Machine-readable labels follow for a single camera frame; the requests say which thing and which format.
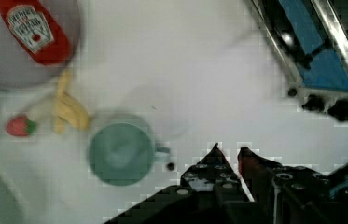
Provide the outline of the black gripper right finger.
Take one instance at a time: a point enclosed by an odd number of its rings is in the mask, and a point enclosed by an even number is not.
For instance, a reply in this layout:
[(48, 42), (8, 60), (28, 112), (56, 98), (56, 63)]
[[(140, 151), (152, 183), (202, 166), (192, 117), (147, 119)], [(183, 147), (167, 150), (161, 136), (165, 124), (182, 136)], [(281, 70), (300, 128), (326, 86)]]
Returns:
[(262, 158), (248, 147), (241, 147), (237, 159), (241, 177), (272, 224), (330, 224), (322, 209), (329, 186), (324, 175)]

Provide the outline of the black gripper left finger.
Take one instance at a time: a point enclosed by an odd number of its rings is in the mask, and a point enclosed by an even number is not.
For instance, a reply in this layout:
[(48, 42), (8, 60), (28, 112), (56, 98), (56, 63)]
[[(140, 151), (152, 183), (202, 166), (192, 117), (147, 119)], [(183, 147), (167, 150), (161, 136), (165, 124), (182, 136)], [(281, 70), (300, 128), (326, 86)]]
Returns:
[(218, 143), (180, 177), (179, 197), (191, 205), (248, 203), (243, 183)]

